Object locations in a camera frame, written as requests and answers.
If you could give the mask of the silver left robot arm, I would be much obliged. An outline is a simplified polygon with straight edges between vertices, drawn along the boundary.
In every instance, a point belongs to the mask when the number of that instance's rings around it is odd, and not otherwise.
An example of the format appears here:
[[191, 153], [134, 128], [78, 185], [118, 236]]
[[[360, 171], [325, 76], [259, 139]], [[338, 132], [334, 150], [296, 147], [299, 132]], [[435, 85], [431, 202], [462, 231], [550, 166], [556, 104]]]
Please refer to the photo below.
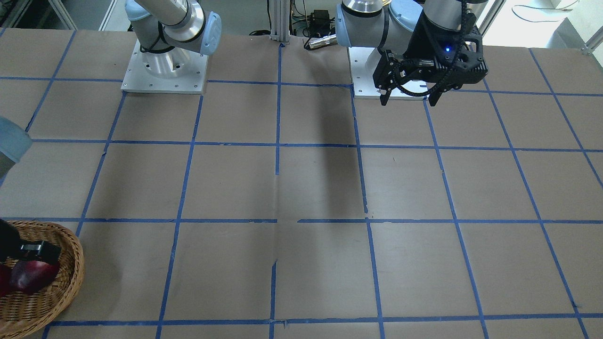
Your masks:
[[347, 47], [357, 98], [426, 99], [488, 74], [476, 22], [484, 0], [343, 0], [337, 43]]

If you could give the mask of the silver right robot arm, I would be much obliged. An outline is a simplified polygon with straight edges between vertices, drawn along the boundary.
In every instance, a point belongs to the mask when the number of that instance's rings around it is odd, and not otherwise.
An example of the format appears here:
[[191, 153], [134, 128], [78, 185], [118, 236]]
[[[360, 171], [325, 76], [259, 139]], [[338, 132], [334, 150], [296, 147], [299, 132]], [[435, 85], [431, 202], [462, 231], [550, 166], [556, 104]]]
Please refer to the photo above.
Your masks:
[[[125, 12], [137, 43], [121, 90], [129, 94], [202, 94], [208, 57], [220, 42], [221, 19], [197, 0], [127, 0]], [[32, 138], [1, 117], [1, 179], [32, 146]], [[7, 259], [58, 262], [61, 248], [26, 241], [1, 221], [1, 263]]]

